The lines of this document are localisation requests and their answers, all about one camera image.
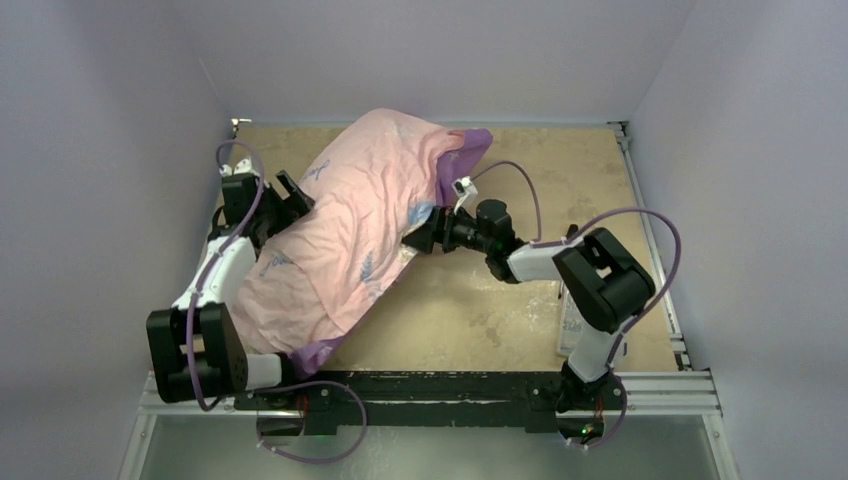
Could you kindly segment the pink purple printed pillowcase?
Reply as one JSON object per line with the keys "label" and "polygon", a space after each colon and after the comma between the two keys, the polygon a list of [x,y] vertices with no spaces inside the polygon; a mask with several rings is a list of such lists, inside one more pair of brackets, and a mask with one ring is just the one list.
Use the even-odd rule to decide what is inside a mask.
{"label": "pink purple printed pillowcase", "polygon": [[386,108],[343,130],[299,180],[313,210],[266,241],[231,307],[245,347],[316,373],[414,257],[404,236],[455,201],[492,142]]}

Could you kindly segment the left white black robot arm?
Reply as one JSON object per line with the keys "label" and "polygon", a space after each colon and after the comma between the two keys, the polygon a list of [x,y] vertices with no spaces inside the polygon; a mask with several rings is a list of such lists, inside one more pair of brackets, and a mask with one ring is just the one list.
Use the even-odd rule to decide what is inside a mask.
{"label": "left white black robot arm", "polygon": [[170,307],[146,320],[156,387],[167,404],[217,401],[253,390],[275,409],[297,399],[292,360],[283,353],[247,353],[230,311],[264,242],[314,206],[286,171],[276,177],[285,197],[261,184],[255,172],[223,176],[223,204],[212,216],[195,277]]}

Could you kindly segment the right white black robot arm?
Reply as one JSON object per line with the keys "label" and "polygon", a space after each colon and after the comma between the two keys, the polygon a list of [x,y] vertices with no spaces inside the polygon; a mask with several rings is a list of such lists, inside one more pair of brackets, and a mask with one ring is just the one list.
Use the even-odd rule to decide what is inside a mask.
{"label": "right white black robot arm", "polygon": [[655,304],[653,278],[606,228],[575,227],[564,240],[532,243],[519,238],[505,202],[487,199],[474,214],[435,207],[425,222],[402,239],[430,254],[458,248],[484,255],[494,278],[507,284],[561,283],[582,320],[581,333],[563,363],[556,390],[539,394],[564,413],[593,408],[602,390],[614,386],[614,357],[632,322]]}

